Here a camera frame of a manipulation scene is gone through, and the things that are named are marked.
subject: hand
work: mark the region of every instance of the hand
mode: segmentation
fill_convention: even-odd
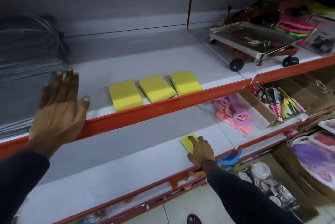
[[[187,155],[190,162],[200,167],[203,161],[215,161],[214,151],[207,140],[204,140],[202,136],[198,137],[199,142],[192,136],[188,139],[193,144],[193,154],[189,153]]]
[[[85,96],[77,108],[79,75],[73,69],[58,72],[53,86],[44,85],[40,106],[29,130],[26,149],[48,157],[62,145],[73,142],[82,130],[90,97]]]

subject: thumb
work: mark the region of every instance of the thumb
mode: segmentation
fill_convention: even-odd
[[[90,106],[90,100],[91,98],[86,95],[84,98],[81,99],[79,108],[78,108],[78,113],[75,118],[77,121],[85,121],[86,120],[86,113],[88,111],[88,108]]]

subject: scrub sponge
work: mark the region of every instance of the scrub sponge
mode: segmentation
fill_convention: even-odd
[[[171,73],[170,79],[179,96],[202,90],[202,86],[189,70]]]
[[[141,79],[139,85],[151,103],[169,99],[176,94],[174,89],[158,74]]]
[[[188,139],[189,136],[194,137],[194,139],[195,139],[196,141],[199,142],[197,136],[195,136],[194,133],[188,134],[186,137],[183,137],[183,138],[180,140],[180,142],[183,144],[183,146],[185,147],[185,149],[186,149],[189,153],[193,154],[193,150],[194,150],[194,149],[193,149],[193,144],[192,144],[192,142]]]
[[[116,112],[143,105],[140,93],[132,80],[110,85],[109,93]]]

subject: gray fabric stack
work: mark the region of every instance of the gray fabric stack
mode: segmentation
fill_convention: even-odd
[[[68,54],[54,17],[0,19],[0,140],[29,131],[42,86],[68,68]]]

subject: bracelet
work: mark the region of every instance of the bracelet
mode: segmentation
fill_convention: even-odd
[[[202,164],[203,164],[204,162],[208,162],[208,161],[213,161],[213,160],[206,160],[206,161],[201,162],[200,167],[202,168]]]

